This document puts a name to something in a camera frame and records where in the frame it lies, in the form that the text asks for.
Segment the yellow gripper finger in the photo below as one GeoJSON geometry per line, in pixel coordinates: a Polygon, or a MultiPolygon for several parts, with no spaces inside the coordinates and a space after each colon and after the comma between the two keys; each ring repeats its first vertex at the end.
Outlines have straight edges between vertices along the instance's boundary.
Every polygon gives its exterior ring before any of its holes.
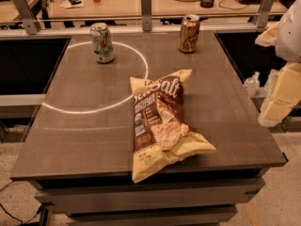
{"type": "Polygon", "coordinates": [[[262,32],[256,39],[255,43],[259,46],[269,47],[276,44],[276,33],[279,23],[271,25],[267,30],[262,32]]]}

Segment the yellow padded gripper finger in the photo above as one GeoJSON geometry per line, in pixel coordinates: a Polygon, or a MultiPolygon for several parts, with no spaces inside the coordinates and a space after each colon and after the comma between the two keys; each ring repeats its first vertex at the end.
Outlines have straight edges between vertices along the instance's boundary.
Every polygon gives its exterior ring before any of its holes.
{"type": "Polygon", "coordinates": [[[258,122],[261,126],[274,127],[290,114],[301,101],[301,63],[287,62],[277,73],[272,93],[261,106],[258,122]]]}

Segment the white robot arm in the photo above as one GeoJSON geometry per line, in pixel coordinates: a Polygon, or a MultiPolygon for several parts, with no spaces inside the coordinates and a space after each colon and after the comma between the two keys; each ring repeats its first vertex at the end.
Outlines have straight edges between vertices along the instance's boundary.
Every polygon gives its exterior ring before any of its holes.
{"type": "Polygon", "coordinates": [[[280,21],[262,32],[255,43],[274,46],[277,57],[286,61],[272,81],[261,106],[259,124],[274,127],[301,101],[301,0],[295,0],[280,21]]]}

